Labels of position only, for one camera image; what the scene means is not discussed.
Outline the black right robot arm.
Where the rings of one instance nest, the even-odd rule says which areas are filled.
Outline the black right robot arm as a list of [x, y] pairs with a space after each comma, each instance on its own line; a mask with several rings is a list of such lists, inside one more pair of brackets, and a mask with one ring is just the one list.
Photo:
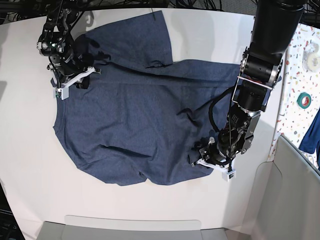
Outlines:
[[37, 49], [40, 55], [48, 58], [47, 69], [58, 88], [93, 64], [88, 48], [81, 41], [74, 40], [71, 34], [84, 14], [80, 11], [89, 4], [89, 0], [61, 0], [48, 8]]

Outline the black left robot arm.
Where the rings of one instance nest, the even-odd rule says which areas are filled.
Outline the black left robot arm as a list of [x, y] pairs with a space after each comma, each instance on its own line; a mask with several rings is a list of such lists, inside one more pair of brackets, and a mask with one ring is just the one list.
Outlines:
[[[211, 137], [199, 149], [200, 158], [192, 166], [231, 173], [236, 155], [243, 155], [251, 147], [260, 115], [267, 108], [267, 93], [277, 84], [283, 55], [306, 4], [305, 0], [258, 1], [250, 45], [242, 55], [237, 80], [209, 105], [209, 121], [218, 137]], [[227, 123], [225, 128], [218, 129], [213, 108], [226, 95], [230, 95]]]

